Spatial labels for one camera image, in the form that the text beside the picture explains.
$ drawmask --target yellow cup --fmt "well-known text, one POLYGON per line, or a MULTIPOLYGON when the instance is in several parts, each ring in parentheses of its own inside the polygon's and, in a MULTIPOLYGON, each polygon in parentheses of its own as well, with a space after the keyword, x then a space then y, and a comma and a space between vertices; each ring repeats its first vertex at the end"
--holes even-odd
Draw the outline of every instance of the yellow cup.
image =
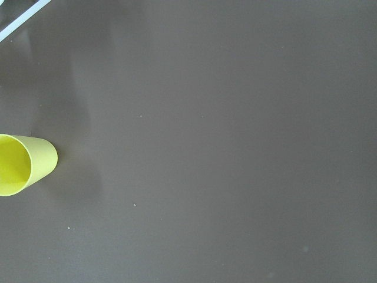
POLYGON ((50 174, 58 163, 55 147, 36 137, 0 134, 0 196, 11 196, 50 174))

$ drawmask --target table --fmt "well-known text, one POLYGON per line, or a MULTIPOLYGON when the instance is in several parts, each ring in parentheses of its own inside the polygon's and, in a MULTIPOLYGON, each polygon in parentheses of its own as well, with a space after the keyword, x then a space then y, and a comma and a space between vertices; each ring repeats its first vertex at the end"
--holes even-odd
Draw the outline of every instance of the table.
POLYGON ((374 1, 58 1, 0 43, 2 282, 376 282, 374 1))

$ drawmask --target white strip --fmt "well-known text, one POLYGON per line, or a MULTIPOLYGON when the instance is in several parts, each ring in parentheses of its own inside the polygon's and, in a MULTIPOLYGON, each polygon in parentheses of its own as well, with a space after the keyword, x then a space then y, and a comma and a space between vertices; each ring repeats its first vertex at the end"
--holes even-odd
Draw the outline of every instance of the white strip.
POLYGON ((20 25, 30 19, 36 12, 42 9, 51 0, 39 0, 32 7, 27 9, 21 16, 11 22, 6 28, 0 31, 0 42, 4 40, 9 34, 14 32, 20 25))

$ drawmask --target cup rim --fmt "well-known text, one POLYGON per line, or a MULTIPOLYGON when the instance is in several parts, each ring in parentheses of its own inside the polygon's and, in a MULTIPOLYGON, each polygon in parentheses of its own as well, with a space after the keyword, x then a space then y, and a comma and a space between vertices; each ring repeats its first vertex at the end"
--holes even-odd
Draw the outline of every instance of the cup rim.
POLYGON ((25 188, 28 186, 28 183, 29 183, 29 181, 30 181, 30 179, 31 179, 31 173, 33 172, 33 160, 32 160, 32 158, 31 158, 31 154, 30 154, 28 148, 26 147, 26 145, 25 145, 22 141, 20 141, 19 139, 17 139, 15 136, 12 136, 11 134, 0 134, 0 137, 2 137, 2 136, 10 137, 11 139, 14 139, 14 140, 16 140, 19 144, 21 144, 21 145, 24 147, 24 149, 26 150, 26 152, 28 153, 28 157, 29 157, 29 160, 30 160, 30 172, 29 172, 29 178, 28 178, 28 180, 25 182, 25 184, 24 184, 19 190, 17 190, 17 191, 14 191, 14 192, 9 193, 9 194, 3 194, 3 193, 1 194, 1 196, 12 196, 12 195, 15 195, 15 194, 19 193, 20 191, 22 191, 23 189, 25 189, 25 188))

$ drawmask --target plastic cup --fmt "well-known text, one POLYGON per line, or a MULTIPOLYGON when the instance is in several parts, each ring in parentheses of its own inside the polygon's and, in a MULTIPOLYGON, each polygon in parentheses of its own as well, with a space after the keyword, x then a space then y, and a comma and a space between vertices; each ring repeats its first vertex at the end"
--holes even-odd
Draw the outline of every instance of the plastic cup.
POLYGON ((0 134, 0 196, 11 196, 50 174, 58 162, 55 147, 36 137, 0 134))

